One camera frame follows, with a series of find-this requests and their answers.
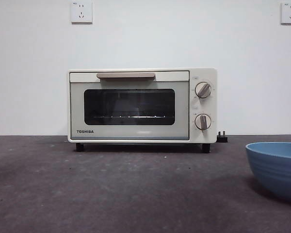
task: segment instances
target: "white knob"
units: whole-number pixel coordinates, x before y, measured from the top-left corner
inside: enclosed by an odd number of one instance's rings
[[[199,83],[195,87],[195,93],[198,97],[204,99],[210,96],[211,94],[211,86],[208,83]]]
[[[206,114],[198,115],[195,118],[195,125],[200,130],[206,130],[211,125],[211,118],[208,115],[206,115]]]

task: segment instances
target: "door handle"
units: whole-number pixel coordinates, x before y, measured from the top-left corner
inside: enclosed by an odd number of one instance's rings
[[[143,80],[143,79],[154,79],[155,73],[98,73],[97,78],[99,79],[112,79],[122,80],[122,79],[134,79],[134,80]]]

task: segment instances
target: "oven window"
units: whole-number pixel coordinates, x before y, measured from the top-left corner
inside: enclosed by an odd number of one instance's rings
[[[117,89],[84,92],[87,125],[173,125],[173,89]]]

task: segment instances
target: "black foot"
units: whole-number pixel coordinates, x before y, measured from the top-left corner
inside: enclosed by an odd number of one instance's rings
[[[84,151],[84,145],[81,143],[76,143],[76,149],[77,149],[77,152],[82,152]]]
[[[203,153],[209,153],[210,152],[210,144],[202,144],[202,151],[203,151]]]

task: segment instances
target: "temperature dial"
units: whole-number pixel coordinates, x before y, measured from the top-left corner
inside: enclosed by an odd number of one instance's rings
[[[211,125],[211,119],[208,115],[206,114],[201,114],[198,115],[195,118],[195,125],[197,128],[199,128],[200,130],[206,130],[210,127]]]
[[[197,94],[198,97],[204,99],[210,96],[211,94],[211,86],[208,83],[199,83],[195,87],[195,93]]]

